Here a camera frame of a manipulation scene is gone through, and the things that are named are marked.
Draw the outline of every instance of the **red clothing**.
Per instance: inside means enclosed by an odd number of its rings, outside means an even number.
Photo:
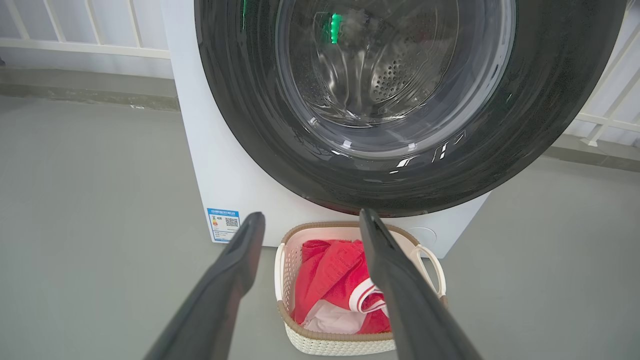
[[[323,299],[345,310],[366,314],[364,317],[349,316],[331,320],[329,328],[345,329],[352,333],[353,322],[362,321],[358,334],[375,334],[390,331],[386,304],[382,292],[369,278],[364,248],[360,240],[310,240],[302,246],[302,264],[296,279],[294,320],[303,325],[309,323],[307,315]],[[326,303],[321,311],[331,312]]]

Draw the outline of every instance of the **front-loading washing machine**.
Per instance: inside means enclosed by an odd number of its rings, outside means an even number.
[[[372,208],[444,257],[602,73],[624,0],[164,0],[213,241]]]

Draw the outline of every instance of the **gray floor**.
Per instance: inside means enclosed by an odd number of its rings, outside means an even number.
[[[180,111],[172,79],[97,72],[0,68],[0,96]],[[563,134],[545,155],[574,163],[640,172],[640,148],[603,140],[598,141],[598,147],[592,147],[577,136]]]
[[[0,98],[0,359],[140,359],[212,244],[179,113]],[[640,174],[543,158],[443,261],[486,359],[638,359]],[[289,343],[264,249],[231,359]],[[394,359],[395,352],[368,359]]]

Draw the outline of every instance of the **basket handle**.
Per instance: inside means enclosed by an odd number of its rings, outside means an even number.
[[[438,287],[440,288],[439,290],[437,290],[435,286],[433,286],[433,282],[431,281],[429,273],[427,273],[427,269],[424,267],[424,263],[422,262],[422,257],[420,256],[421,252],[427,255],[427,257],[429,258],[429,260],[431,260],[431,263],[433,264],[433,267],[436,270],[436,275],[438,276]],[[435,256],[435,254],[428,248],[422,245],[417,245],[415,249],[412,251],[411,255],[417,258],[418,261],[416,261],[416,263],[418,263],[422,268],[422,273],[424,274],[425,280],[427,280],[427,283],[429,284],[429,286],[438,295],[438,298],[444,297],[447,294],[447,282],[444,278],[444,271],[442,270],[442,265],[440,265],[440,262],[438,261],[438,258]]]
[[[284,243],[281,243],[280,246],[278,246],[275,259],[275,263],[278,265],[273,267],[273,282],[275,283],[277,301],[282,301],[282,285],[284,283],[284,257],[282,254],[284,253],[285,246],[286,244]]]

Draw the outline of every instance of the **qr code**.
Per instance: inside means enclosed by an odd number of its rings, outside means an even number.
[[[227,226],[240,226],[236,218],[225,218],[225,221],[227,222]]]

